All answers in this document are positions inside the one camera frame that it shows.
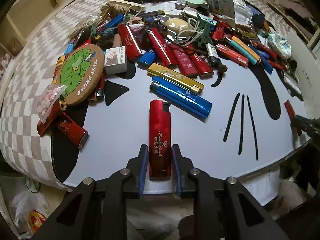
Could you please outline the white shoe box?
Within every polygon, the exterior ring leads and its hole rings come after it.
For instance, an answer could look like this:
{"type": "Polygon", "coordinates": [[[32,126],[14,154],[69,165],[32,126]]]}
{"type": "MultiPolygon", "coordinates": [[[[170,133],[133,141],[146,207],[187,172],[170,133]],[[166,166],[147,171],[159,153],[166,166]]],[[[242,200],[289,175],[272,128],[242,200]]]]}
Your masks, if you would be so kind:
{"type": "Polygon", "coordinates": [[[319,118],[319,60],[294,32],[287,34],[292,57],[297,61],[295,75],[302,91],[305,110],[309,118],[319,118]]]}

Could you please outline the glitter red lighter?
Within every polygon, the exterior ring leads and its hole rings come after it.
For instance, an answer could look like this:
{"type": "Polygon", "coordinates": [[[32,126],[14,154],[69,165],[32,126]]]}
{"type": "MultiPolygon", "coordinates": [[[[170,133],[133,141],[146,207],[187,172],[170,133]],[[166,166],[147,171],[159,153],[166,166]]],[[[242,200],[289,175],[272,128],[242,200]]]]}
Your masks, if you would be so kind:
{"type": "Polygon", "coordinates": [[[284,105],[285,105],[286,111],[289,115],[289,119],[290,119],[290,121],[292,121],[296,117],[296,114],[295,114],[295,111],[293,110],[293,107],[292,107],[290,101],[286,100],[284,105]]]}

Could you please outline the panda print mat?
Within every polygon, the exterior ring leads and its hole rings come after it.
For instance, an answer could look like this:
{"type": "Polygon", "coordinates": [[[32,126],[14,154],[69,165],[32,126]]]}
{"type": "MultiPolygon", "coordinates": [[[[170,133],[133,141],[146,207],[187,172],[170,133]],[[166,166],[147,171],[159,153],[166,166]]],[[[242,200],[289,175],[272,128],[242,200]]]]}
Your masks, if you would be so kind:
{"type": "MultiPolygon", "coordinates": [[[[214,87],[216,77],[202,80],[202,97],[212,104],[208,118],[197,118],[170,106],[171,141],[194,165],[216,178],[240,177],[275,164],[305,146],[310,137],[293,136],[285,101],[306,116],[304,103],[292,97],[277,72],[261,66],[241,67],[225,60],[228,70],[214,87]]],[[[112,77],[128,91],[109,106],[85,107],[84,128],[89,137],[82,149],[60,151],[62,183],[75,187],[86,177],[106,178],[135,157],[149,142],[149,105],[152,78],[137,68],[132,79],[112,77]]]]}

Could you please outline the small white box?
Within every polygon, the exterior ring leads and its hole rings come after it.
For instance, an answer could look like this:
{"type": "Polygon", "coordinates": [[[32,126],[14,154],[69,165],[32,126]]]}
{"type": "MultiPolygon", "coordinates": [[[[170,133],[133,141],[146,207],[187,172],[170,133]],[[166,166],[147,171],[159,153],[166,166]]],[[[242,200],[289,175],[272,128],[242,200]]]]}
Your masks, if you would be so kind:
{"type": "Polygon", "coordinates": [[[126,48],[124,46],[109,48],[105,51],[104,68],[107,75],[127,71],[126,48]]]}

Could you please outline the light blue lighter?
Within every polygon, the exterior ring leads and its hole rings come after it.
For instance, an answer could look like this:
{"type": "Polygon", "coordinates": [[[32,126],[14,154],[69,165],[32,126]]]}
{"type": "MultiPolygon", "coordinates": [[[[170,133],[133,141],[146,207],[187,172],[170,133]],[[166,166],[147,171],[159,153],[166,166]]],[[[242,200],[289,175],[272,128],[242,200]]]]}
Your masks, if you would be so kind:
{"type": "Polygon", "coordinates": [[[229,43],[233,48],[235,48],[240,54],[242,54],[244,57],[248,58],[249,62],[253,65],[257,64],[257,60],[249,53],[247,52],[242,46],[238,45],[233,40],[225,37],[225,41],[229,43]]]}

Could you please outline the red Lamborghini lighter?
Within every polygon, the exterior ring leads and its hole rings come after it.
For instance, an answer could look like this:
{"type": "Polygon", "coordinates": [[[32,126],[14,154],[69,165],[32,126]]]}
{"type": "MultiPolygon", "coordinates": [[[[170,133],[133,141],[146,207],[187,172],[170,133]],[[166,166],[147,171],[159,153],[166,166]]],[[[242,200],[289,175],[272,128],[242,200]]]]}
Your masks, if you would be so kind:
{"type": "Polygon", "coordinates": [[[231,48],[218,43],[216,45],[216,49],[217,52],[225,59],[229,59],[245,68],[248,66],[248,59],[231,48]]]}

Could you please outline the red Flower Land lighter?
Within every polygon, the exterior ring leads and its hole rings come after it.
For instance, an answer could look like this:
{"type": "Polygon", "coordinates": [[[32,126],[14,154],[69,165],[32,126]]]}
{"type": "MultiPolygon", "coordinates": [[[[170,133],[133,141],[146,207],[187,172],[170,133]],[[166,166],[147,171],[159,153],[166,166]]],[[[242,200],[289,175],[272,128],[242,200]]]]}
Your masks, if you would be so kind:
{"type": "Polygon", "coordinates": [[[152,100],[149,109],[149,176],[152,179],[171,176],[170,104],[152,100]]]}

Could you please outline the floral fabric pouch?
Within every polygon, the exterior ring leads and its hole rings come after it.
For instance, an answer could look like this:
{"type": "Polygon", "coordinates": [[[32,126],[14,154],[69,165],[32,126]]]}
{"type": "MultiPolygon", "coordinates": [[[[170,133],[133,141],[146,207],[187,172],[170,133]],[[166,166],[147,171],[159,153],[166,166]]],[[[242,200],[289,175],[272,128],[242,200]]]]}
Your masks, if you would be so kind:
{"type": "Polygon", "coordinates": [[[292,55],[291,45],[285,38],[278,32],[270,32],[267,38],[268,44],[283,60],[288,60],[292,55]]]}

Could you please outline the wooden shelf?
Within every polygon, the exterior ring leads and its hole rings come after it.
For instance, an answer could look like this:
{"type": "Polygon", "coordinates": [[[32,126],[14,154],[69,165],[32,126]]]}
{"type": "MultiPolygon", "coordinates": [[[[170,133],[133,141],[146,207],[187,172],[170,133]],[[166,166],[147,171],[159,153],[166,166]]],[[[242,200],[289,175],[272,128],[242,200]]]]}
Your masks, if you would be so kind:
{"type": "Polygon", "coordinates": [[[16,0],[1,20],[1,45],[16,56],[35,33],[74,0],[16,0]]]}

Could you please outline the orange yellow lighter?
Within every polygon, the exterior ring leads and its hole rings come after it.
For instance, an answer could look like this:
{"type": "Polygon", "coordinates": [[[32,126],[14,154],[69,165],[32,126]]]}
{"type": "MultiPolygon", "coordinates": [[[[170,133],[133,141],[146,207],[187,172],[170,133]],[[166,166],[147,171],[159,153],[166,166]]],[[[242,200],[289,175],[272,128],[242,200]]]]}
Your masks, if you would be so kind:
{"type": "Polygon", "coordinates": [[[237,43],[239,46],[241,46],[245,51],[247,51],[253,58],[256,59],[257,63],[260,63],[260,57],[251,49],[248,45],[246,45],[242,40],[237,38],[236,36],[233,36],[231,38],[235,43],[237,43]]]}

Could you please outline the bag of pink beads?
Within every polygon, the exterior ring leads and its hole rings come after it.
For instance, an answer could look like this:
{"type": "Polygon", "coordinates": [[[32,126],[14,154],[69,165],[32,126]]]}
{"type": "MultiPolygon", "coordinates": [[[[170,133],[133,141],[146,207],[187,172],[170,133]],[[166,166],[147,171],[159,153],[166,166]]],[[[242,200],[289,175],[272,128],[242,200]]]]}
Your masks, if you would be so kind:
{"type": "Polygon", "coordinates": [[[67,89],[67,85],[50,84],[43,91],[37,101],[36,110],[42,124],[52,111],[53,104],[67,89]]]}

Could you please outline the round cork frog coaster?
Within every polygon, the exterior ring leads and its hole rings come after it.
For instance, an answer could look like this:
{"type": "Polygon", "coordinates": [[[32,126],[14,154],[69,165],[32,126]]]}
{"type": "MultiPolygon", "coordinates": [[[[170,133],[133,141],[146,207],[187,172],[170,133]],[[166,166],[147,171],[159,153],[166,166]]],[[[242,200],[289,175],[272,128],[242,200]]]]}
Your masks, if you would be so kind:
{"type": "Polygon", "coordinates": [[[77,105],[88,98],[104,70],[104,54],[99,46],[87,44],[72,51],[57,72],[56,83],[67,105],[77,105]]]}

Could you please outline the blue metallic lighter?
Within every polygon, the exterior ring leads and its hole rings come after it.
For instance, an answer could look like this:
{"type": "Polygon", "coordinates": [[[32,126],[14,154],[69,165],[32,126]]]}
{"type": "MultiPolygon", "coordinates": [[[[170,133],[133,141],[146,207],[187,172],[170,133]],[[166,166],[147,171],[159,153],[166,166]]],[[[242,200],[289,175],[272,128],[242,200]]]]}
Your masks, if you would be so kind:
{"type": "Polygon", "coordinates": [[[208,118],[212,109],[211,102],[161,77],[152,78],[150,90],[201,119],[208,118]]]}

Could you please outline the dark blue lighter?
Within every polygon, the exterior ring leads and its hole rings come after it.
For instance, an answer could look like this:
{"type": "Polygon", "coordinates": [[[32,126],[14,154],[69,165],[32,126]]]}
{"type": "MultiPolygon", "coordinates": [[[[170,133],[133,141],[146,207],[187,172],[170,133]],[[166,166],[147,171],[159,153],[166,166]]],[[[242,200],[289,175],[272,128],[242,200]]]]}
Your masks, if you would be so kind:
{"type": "Polygon", "coordinates": [[[263,67],[265,68],[265,70],[271,74],[273,72],[273,67],[269,64],[269,62],[267,61],[267,59],[265,59],[263,57],[263,55],[257,50],[255,49],[252,45],[249,45],[249,48],[251,48],[259,57],[260,57],[260,63],[263,65],[263,67]]]}

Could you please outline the gold lighter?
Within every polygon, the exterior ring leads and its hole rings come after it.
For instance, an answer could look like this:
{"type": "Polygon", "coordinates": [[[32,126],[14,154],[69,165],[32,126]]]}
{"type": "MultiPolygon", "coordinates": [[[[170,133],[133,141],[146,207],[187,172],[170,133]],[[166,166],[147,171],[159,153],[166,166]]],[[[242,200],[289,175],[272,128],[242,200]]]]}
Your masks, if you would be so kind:
{"type": "Polygon", "coordinates": [[[152,76],[161,77],[171,81],[180,87],[192,91],[195,94],[201,94],[204,89],[204,85],[202,83],[199,83],[198,81],[195,81],[167,67],[161,66],[160,64],[153,63],[147,68],[147,73],[152,76]]]}

